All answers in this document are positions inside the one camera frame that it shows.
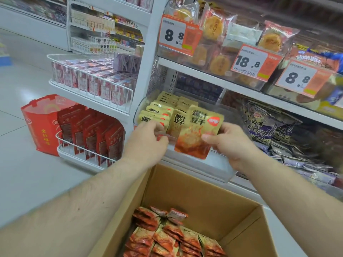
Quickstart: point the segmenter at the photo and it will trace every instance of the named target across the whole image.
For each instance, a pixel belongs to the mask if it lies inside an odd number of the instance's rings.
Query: product logo
[[[255,117],[255,118],[261,118],[262,115],[261,115],[260,113],[254,113],[254,117]]]
[[[211,117],[207,121],[210,125],[217,126],[219,124],[220,118],[219,117]]]

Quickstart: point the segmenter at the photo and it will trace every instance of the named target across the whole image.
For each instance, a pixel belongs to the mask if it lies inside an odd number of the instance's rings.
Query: tiled floor
[[[0,67],[0,227],[91,176],[36,151],[20,108],[50,94],[49,79],[18,60]]]

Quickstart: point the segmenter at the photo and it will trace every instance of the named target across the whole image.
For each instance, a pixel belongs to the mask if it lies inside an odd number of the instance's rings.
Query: hand
[[[225,155],[233,169],[246,174],[246,163],[260,153],[259,149],[238,125],[223,123],[221,132],[218,135],[203,134],[201,138]]]
[[[162,136],[157,141],[154,134],[155,130],[163,131],[164,128],[154,120],[138,125],[126,142],[122,159],[142,167],[143,170],[157,164],[166,153],[168,137]]]

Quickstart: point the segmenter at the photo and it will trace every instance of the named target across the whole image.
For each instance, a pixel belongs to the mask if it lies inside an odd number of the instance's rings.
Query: left hand
[[[163,131],[164,128],[154,120],[138,125],[126,142],[122,159],[133,162],[143,170],[156,165],[166,153],[168,137],[162,136],[157,141],[155,130]]]

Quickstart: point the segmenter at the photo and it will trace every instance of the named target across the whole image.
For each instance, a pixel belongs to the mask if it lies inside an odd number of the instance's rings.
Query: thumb
[[[209,135],[209,134],[203,134],[201,136],[204,142],[210,144],[210,145],[217,145],[220,141],[220,135]]]
[[[160,140],[158,141],[159,146],[161,146],[163,149],[167,149],[169,140],[167,136],[162,136]]]

